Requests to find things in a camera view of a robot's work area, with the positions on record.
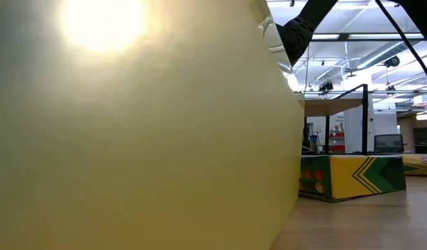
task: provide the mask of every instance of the ceiling light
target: ceiling light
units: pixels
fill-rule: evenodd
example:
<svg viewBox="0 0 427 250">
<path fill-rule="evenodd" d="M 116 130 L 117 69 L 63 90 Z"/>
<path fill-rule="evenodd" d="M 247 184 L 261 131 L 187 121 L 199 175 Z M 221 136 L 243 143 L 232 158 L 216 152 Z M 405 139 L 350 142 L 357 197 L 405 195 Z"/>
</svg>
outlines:
<svg viewBox="0 0 427 250">
<path fill-rule="evenodd" d="M 421 33 L 405 33 L 407 39 L 424 39 Z M 349 35 L 349 39 L 401 39 L 400 34 L 353 34 Z"/>
<path fill-rule="evenodd" d="M 303 8 L 307 2 L 306 1 L 297 1 L 293 8 Z M 291 8 L 290 1 L 280 1 L 280 0 L 267 0 L 267 5 L 274 8 Z M 385 7 L 394 7 L 396 3 L 384 3 Z M 337 3 L 333 6 L 332 10 L 366 10 L 378 8 L 377 5 L 354 5 L 353 3 Z"/>
<path fill-rule="evenodd" d="M 87 50 L 123 51 L 145 30 L 143 7 L 138 0 L 66 0 L 60 28 L 72 44 Z"/>
<path fill-rule="evenodd" d="M 334 40 L 339 36 L 340 34 L 317 34 L 312 36 L 312 40 Z"/>
<path fill-rule="evenodd" d="M 417 115 L 415 118 L 417 118 L 417 121 L 425 121 L 427 120 L 427 114 Z"/>
</svg>

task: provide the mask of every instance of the ceiling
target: ceiling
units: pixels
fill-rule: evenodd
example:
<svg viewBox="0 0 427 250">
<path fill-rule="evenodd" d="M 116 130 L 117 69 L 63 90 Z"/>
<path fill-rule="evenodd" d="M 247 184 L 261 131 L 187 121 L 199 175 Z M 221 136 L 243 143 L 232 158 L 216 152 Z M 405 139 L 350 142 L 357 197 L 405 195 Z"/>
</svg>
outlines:
<svg viewBox="0 0 427 250">
<path fill-rule="evenodd" d="M 267 0 L 267 3 L 274 21 L 283 25 L 300 13 L 306 0 L 296 0 L 294 7 L 290 7 L 290 1 Z M 390 1 L 384 1 L 384 4 L 403 32 L 419 32 L 402 7 L 397 8 L 395 3 Z M 315 33 L 361 32 L 396 33 L 396 30 L 378 8 L 375 1 L 339 0 L 315 31 Z M 328 70 L 333 69 L 332 74 L 328 76 L 333 82 L 334 88 L 338 89 L 342 81 L 341 67 L 332 68 L 333 65 L 347 58 L 350 60 L 363 58 L 387 43 L 312 42 L 309 46 L 309 56 L 308 52 L 304 53 L 300 61 L 295 64 L 294 73 L 301 88 L 305 87 L 307 81 L 317 90 L 318 85 L 324 81 L 324 78 L 317 79 L 317 77 L 323 76 Z M 427 66 L 427 42 L 420 42 L 414 48 Z M 406 49 L 399 53 L 398 57 L 401 60 L 401 64 L 396 68 L 389 68 L 389 82 L 397 83 L 396 89 L 400 90 L 427 89 L 427 81 L 425 81 L 427 78 L 421 77 L 423 70 L 410 51 Z M 386 67 L 373 66 L 366 69 L 365 72 L 372 75 L 373 84 L 370 89 L 385 89 L 387 82 Z"/>
</svg>

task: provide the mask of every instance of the black pipe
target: black pipe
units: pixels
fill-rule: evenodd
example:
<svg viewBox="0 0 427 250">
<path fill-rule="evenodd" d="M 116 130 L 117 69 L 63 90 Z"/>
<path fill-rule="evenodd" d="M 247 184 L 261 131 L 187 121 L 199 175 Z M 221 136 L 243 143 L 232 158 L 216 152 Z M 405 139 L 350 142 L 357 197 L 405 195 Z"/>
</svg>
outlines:
<svg viewBox="0 0 427 250">
<path fill-rule="evenodd" d="M 361 152 L 364 156 L 367 155 L 367 116 L 369 108 L 369 92 L 367 91 L 367 84 L 363 84 L 363 101 L 362 101 L 362 149 Z"/>
<path fill-rule="evenodd" d="M 350 94 L 350 93 L 352 93 L 352 92 L 355 92 L 357 89 L 359 89 L 359 88 L 361 88 L 361 87 L 363 87 L 363 93 L 364 93 L 364 87 L 365 87 L 365 85 L 366 84 L 362 84 L 362 85 L 359 85 L 359 86 L 357 86 L 357 87 L 355 87 L 355 88 L 353 88 L 353 89 L 351 89 L 351 90 L 347 90 L 345 93 L 343 93 L 343 94 L 341 94 L 341 95 L 339 95 L 339 96 L 337 96 L 337 97 L 335 97 L 334 99 L 340 99 L 340 98 L 342 98 L 343 96 L 345 96 L 345 95 L 348 95 L 348 94 Z"/>
<path fill-rule="evenodd" d="M 329 154 L 329 128 L 330 126 L 330 117 L 326 116 L 326 131 L 324 131 L 324 154 Z"/>
</svg>

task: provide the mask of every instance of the yellow panel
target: yellow panel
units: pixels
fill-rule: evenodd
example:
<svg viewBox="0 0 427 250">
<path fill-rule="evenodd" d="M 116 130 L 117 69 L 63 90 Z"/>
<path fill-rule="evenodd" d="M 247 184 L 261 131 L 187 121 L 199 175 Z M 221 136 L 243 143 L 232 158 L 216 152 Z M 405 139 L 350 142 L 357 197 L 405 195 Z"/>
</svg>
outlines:
<svg viewBox="0 0 427 250">
<path fill-rule="evenodd" d="M 341 199 L 372 194 L 361 182 L 352 177 L 353 173 L 363 165 L 366 159 L 366 156 L 330 157 L 332 196 L 334 198 Z"/>
<path fill-rule="evenodd" d="M 427 155 L 403 154 L 406 175 L 427 176 Z"/>
<path fill-rule="evenodd" d="M 0 2 L 0 250 L 268 249 L 303 109 L 249 2 L 144 0 L 145 24 L 86 32 L 47 2 Z"/>
</svg>

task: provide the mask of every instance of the fluorescent light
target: fluorescent light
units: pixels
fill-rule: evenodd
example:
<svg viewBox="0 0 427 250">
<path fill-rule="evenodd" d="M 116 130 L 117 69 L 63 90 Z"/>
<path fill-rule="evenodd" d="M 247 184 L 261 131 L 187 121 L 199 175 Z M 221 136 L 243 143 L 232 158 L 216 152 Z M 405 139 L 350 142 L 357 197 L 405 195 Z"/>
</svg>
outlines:
<svg viewBox="0 0 427 250">
<path fill-rule="evenodd" d="M 405 33 L 408 39 L 423 39 L 421 33 Z M 349 39 L 401 39 L 400 34 L 353 34 Z"/>
<path fill-rule="evenodd" d="M 417 121 L 425 121 L 427 120 L 427 114 L 417 115 L 415 118 L 417 118 Z"/>
<path fill-rule="evenodd" d="M 307 2 L 297 1 L 293 8 L 303 8 Z M 267 0 L 267 5 L 272 8 L 291 8 L 290 1 L 280 1 L 280 0 Z M 396 3 L 384 3 L 385 7 L 393 7 Z M 332 10 L 366 10 L 366 9 L 375 9 L 378 8 L 377 5 L 354 5 L 351 2 L 346 3 L 337 3 L 333 6 Z"/>
<path fill-rule="evenodd" d="M 312 40 L 334 40 L 339 36 L 340 34 L 317 34 L 312 36 Z"/>
</svg>

